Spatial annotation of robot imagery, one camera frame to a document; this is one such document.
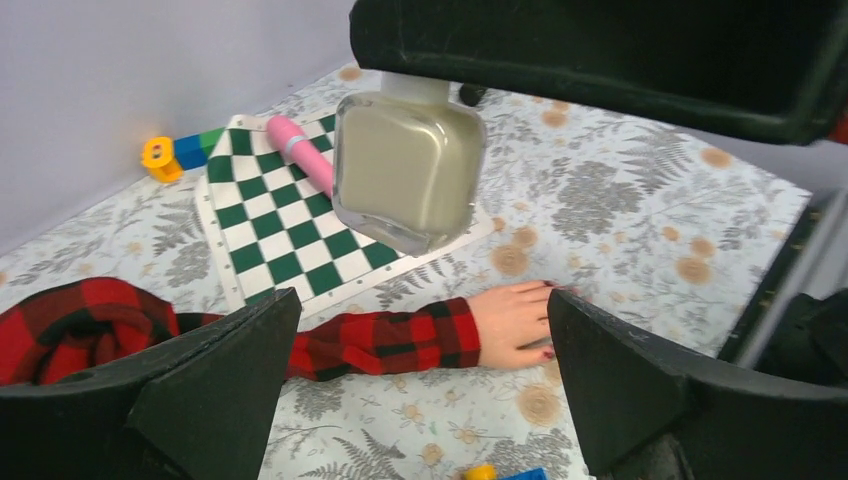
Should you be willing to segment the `pink toy microphone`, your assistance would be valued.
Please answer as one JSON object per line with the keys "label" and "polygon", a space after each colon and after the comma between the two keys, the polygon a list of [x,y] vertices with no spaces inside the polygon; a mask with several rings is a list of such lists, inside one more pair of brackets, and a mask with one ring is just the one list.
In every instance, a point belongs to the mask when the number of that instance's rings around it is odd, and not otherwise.
{"label": "pink toy microphone", "polygon": [[288,117],[274,115],[267,122],[267,133],[279,154],[298,166],[318,191],[331,198],[333,167],[303,129]]}

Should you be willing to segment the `white cap nail polish bottle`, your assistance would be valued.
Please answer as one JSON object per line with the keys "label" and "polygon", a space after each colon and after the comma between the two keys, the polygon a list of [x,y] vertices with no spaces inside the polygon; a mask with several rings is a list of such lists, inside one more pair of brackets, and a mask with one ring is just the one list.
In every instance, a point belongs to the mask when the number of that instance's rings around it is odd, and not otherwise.
{"label": "white cap nail polish bottle", "polygon": [[402,254],[438,250],[471,225],[485,149],[482,118],[451,102],[449,82],[385,72],[337,107],[334,212]]}

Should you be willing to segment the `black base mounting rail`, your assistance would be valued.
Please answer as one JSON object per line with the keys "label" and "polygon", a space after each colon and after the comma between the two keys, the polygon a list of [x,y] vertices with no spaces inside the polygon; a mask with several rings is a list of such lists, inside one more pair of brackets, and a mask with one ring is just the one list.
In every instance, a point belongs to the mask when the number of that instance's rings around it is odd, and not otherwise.
{"label": "black base mounting rail", "polygon": [[847,191],[812,195],[719,359],[802,382],[847,385]]}

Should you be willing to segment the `green blue toy bricks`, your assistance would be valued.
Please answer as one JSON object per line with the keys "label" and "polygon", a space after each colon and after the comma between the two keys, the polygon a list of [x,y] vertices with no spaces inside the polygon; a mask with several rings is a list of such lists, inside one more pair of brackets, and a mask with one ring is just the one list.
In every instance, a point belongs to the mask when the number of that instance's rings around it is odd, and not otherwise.
{"label": "green blue toy bricks", "polygon": [[498,470],[492,464],[469,468],[461,475],[462,480],[548,480],[543,468],[525,469],[512,474]]}

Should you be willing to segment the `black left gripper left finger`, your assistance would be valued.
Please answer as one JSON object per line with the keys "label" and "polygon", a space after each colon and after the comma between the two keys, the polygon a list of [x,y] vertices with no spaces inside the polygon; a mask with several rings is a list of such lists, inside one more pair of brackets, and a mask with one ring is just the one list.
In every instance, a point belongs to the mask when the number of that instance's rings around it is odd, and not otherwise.
{"label": "black left gripper left finger", "polygon": [[301,315],[293,289],[51,385],[1,391],[5,479],[254,479]]}

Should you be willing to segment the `orange blue green block stack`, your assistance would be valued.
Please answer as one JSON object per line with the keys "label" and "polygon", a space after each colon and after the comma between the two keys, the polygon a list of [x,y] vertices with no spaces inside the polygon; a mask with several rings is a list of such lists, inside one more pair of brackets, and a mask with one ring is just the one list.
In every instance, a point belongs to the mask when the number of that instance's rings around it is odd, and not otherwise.
{"label": "orange blue green block stack", "polygon": [[161,183],[175,182],[185,171],[208,163],[223,131],[218,128],[179,139],[152,138],[142,148],[141,165],[153,179]]}

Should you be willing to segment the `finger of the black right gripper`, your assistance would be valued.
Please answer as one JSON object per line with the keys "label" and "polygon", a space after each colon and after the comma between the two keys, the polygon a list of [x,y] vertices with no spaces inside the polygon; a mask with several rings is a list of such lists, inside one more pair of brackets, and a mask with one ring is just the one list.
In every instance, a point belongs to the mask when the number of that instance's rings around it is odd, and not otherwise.
{"label": "finger of the black right gripper", "polygon": [[365,69],[535,95],[778,145],[847,105],[843,1],[358,1]]}

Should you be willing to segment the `black toy microphone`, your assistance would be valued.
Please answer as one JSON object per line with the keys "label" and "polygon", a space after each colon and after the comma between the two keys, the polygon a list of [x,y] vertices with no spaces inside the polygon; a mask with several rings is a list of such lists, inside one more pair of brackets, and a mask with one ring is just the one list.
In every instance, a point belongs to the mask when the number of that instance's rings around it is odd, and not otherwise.
{"label": "black toy microphone", "polygon": [[477,107],[488,92],[486,87],[474,84],[462,84],[458,90],[460,102],[468,107]]}

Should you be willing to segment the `green white checkered board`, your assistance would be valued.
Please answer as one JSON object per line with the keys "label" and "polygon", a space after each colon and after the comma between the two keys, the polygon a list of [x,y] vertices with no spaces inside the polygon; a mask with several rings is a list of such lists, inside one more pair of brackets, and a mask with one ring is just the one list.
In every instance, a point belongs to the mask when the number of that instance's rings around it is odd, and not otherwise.
{"label": "green white checkered board", "polygon": [[231,310],[293,288],[306,316],[367,294],[384,310],[438,286],[455,288],[454,250],[493,233],[477,210],[466,233],[421,257],[394,251],[345,227],[330,199],[270,142],[264,118],[236,115],[211,151],[195,188],[202,221]]}

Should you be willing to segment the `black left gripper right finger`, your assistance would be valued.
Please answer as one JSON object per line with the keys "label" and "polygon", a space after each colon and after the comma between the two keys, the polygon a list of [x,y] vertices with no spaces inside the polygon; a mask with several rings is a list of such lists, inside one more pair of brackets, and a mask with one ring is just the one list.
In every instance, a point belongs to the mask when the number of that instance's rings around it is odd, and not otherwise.
{"label": "black left gripper right finger", "polygon": [[578,443],[599,479],[843,479],[847,393],[691,350],[566,290],[548,303]]}

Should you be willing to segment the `floral patterned table mat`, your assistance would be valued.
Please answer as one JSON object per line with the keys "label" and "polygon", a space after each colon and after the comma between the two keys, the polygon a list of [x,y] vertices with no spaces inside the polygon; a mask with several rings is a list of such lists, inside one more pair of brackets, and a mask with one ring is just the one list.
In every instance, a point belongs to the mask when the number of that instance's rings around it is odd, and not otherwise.
{"label": "floral patterned table mat", "polygon": [[[804,190],[651,121],[503,92],[480,106],[489,142],[479,199],[493,233],[453,251],[455,288],[567,285],[638,326],[716,352],[807,200]],[[93,276],[123,278],[179,311],[229,306],[192,171],[143,179],[1,260],[1,304]],[[377,309],[359,294],[302,324]],[[553,363],[519,371],[433,370],[327,383],[279,399],[264,479],[456,479],[492,464],[584,479]]]}

